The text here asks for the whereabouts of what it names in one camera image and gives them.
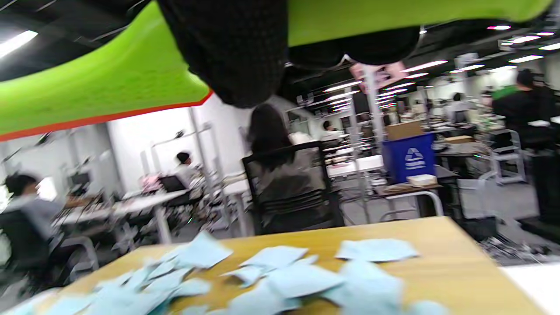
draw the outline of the desk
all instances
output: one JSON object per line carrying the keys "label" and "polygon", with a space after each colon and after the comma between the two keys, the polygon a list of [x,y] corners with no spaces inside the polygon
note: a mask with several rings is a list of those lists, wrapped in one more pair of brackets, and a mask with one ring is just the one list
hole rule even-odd
{"label": "desk", "polygon": [[[383,157],[381,155],[362,157],[356,161],[359,169],[364,172],[383,168]],[[327,166],[326,170],[331,178],[352,175],[356,172],[356,164],[350,161],[345,164]]]}
{"label": "desk", "polygon": [[[278,245],[309,248],[309,254],[320,256],[318,265],[338,272],[344,263],[334,255],[343,240],[370,238],[398,238],[411,242],[421,257],[401,262],[383,263],[388,273],[402,278],[405,283],[404,302],[434,300],[450,309],[453,315],[536,315],[542,312],[523,294],[466,234],[446,217],[348,226],[296,233],[228,239],[222,243],[234,250],[232,256],[214,268],[189,276],[212,282],[207,295],[189,297],[175,302],[172,312],[180,312],[191,305],[208,304],[210,309],[224,308],[227,303],[250,289],[220,277],[237,269],[259,250]],[[115,278],[143,266],[148,257],[159,258],[173,246],[146,246],[116,260],[100,270],[79,279],[61,290],[60,295],[89,293],[103,280]],[[54,300],[41,305],[46,309]],[[294,314],[339,314],[339,309],[321,299],[305,303]]]}

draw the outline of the blue recycling bin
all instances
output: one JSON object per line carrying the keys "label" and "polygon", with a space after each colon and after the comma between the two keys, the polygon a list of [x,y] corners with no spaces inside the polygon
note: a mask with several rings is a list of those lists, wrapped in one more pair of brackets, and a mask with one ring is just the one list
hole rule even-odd
{"label": "blue recycling bin", "polygon": [[408,176],[435,175],[433,134],[383,142],[383,163],[393,184],[404,183]]}

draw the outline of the cardboard box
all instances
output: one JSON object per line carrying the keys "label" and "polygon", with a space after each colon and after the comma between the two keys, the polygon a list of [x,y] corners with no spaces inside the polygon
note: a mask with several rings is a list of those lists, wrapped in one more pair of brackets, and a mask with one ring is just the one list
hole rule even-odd
{"label": "cardboard box", "polygon": [[389,141],[411,138],[423,134],[422,121],[394,124],[385,127],[385,130],[387,131],[387,140]]}
{"label": "cardboard box", "polygon": [[471,136],[457,136],[457,137],[445,138],[445,141],[447,143],[467,143],[467,142],[473,142],[474,140]]}

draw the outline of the ceiling light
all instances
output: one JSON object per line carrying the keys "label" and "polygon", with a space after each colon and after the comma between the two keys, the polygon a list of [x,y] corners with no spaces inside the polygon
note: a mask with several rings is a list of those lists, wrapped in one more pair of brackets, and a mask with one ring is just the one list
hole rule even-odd
{"label": "ceiling light", "polygon": [[389,99],[389,100],[384,100],[384,101],[378,101],[376,104],[383,104],[383,103],[387,103],[388,101],[392,101],[392,100]]}
{"label": "ceiling light", "polygon": [[505,30],[509,30],[511,28],[511,26],[509,25],[498,25],[498,26],[489,26],[488,29],[489,30],[496,30],[496,31],[505,31]]}
{"label": "ceiling light", "polygon": [[401,85],[395,85],[395,86],[392,86],[392,87],[388,87],[386,90],[390,91],[390,90],[398,89],[399,87],[409,86],[409,85],[413,85],[413,84],[416,84],[416,82],[409,82],[409,83],[405,83],[405,84],[401,84]]}
{"label": "ceiling light", "polygon": [[387,92],[387,93],[379,94],[378,96],[393,95],[393,94],[397,94],[397,93],[404,92],[404,91],[406,91],[406,89],[394,90],[394,91],[390,91],[390,92]]}
{"label": "ceiling light", "polygon": [[421,64],[420,66],[416,66],[416,67],[412,67],[412,68],[409,68],[409,69],[406,69],[406,70],[402,70],[401,72],[412,72],[412,71],[416,71],[416,70],[420,70],[420,69],[439,66],[440,64],[444,64],[446,62],[447,62],[447,60],[432,61],[432,62],[428,62],[428,63],[425,63],[425,64]]}
{"label": "ceiling light", "polygon": [[346,83],[346,84],[342,84],[342,85],[337,85],[337,86],[330,87],[330,88],[324,90],[323,92],[336,91],[336,90],[343,89],[343,88],[345,88],[345,87],[358,85],[358,84],[360,84],[360,83],[362,83],[362,81],[356,81],[356,82]]}
{"label": "ceiling light", "polygon": [[25,45],[27,42],[37,36],[37,32],[25,31],[14,38],[8,39],[0,44],[0,58]]}
{"label": "ceiling light", "polygon": [[526,62],[526,61],[531,61],[531,60],[535,60],[535,59],[541,59],[542,57],[543,57],[543,56],[530,55],[530,56],[527,56],[527,57],[522,57],[522,58],[510,60],[510,62],[512,62],[512,63],[520,63],[520,62]]}
{"label": "ceiling light", "polygon": [[474,70],[474,69],[478,69],[478,68],[482,68],[482,67],[484,67],[483,64],[474,64],[472,66],[464,67],[464,68],[461,68],[459,70],[469,71],[469,70]]}
{"label": "ceiling light", "polygon": [[359,92],[359,91],[352,91],[352,92],[348,92],[348,93],[342,93],[342,94],[338,94],[338,95],[331,96],[331,97],[327,98],[326,100],[327,100],[327,101],[330,101],[330,100],[338,100],[338,99],[341,99],[341,98],[343,98],[343,97],[345,97],[345,96],[352,95],[352,94],[358,93],[358,92]]}
{"label": "ceiling light", "polygon": [[338,104],[338,105],[333,106],[333,108],[337,108],[337,107],[341,107],[341,106],[347,106],[347,105],[350,105],[350,103]]}
{"label": "ceiling light", "polygon": [[510,40],[510,42],[514,43],[514,44],[521,44],[524,43],[526,41],[530,41],[530,40],[535,40],[535,39],[539,39],[539,36],[523,36],[523,37],[518,37],[514,40]]}
{"label": "ceiling light", "polygon": [[349,101],[349,100],[352,100],[352,99],[344,99],[344,100],[340,100],[340,101],[334,101],[334,102],[330,103],[329,105],[334,105],[334,104],[338,104],[338,103],[344,103],[345,101]]}
{"label": "ceiling light", "polygon": [[548,45],[548,46],[544,46],[539,48],[540,50],[556,50],[556,49],[560,49],[560,43],[557,44],[552,44],[552,45]]}
{"label": "ceiling light", "polygon": [[384,100],[384,99],[390,99],[390,98],[392,98],[392,97],[394,97],[394,96],[392,96],[392,95],[389,95],[389,96],[383,96],[382,98],[378,98],[378,99],[376,99],[376,101],[380,101],[380,100]]}
{"label": "ceiling light", "polygon": [[427,75],[429,75],[428,72],[425,72],[425,73],[416,73],[415,75],[411,75],[411,76],[408,76],[408,77],[406,77],[406,78],[417,78],[417,77],[423,77],[423,76],[427,76]]}
{"label": "ceiling light", "polygon": [[488,70],[488,72],[500,72],[500,71],[511,70],[515,68],[517,68],[517,66],[504,66],[504,67]]}

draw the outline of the mesh chair back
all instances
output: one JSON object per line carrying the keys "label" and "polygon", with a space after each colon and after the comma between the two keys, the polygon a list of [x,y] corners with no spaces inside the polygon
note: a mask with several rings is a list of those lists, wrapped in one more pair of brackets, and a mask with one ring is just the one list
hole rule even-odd
{"label": "mesh chair back", "polygon": [[10,241],[8,268],[27,271],[46,267],[50,253],[49,242],[41,237],[23,211],[1,213],[0,229]]}
{"label": "mesh chair back", "polygon": [[316,141],[243,159],[257,234],[344,225],[323,150]]}

